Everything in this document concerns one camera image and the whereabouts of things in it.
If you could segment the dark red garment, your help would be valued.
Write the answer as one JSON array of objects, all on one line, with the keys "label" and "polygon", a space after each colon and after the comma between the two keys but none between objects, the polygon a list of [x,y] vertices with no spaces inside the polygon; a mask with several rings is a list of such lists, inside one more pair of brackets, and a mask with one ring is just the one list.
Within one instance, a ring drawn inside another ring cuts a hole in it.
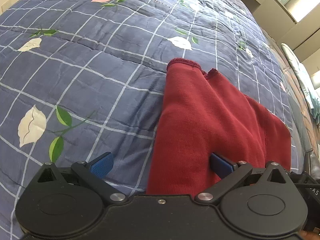
[{"label": "dark red garment", "polygon": [[194,196],[211,187],[219,181],[209,166],[212,153],[254,167],[275,161],[289,170],[291,134],[217,70],[175,58],[167,66],[147,194]]}]

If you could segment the blue plaid floral quilt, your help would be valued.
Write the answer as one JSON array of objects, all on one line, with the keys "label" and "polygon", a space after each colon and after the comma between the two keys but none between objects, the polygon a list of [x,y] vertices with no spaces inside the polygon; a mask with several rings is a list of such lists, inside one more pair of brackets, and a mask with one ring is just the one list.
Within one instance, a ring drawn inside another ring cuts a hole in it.
[{"label": "blue plaid floral quilt", "polygon": [[1,239],[49,147],[57,165],[114,155],[106,181],[145,191],[165,72],[217,68],[297,131],[280,63],[240,0],[20,0],[1,15]]}]

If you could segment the grey brown quilted mattress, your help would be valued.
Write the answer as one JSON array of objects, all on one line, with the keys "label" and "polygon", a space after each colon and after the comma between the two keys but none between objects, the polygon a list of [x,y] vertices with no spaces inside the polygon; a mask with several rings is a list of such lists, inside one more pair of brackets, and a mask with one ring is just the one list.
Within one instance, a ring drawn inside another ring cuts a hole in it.
[{"label": "grey brown quilted mattress", "polygon": [[308,104],[300,87],[298,78],[287,61],[285,54],[281,50],[278,52],[274,51],[273,53],[277,58],[281,71],[284,75],[284,86],[297,105],[297,116],[301,118],[300,123],[305,127],[311,147],[319,157],[319,127],[316,125],[315,120],[309,111]]}]

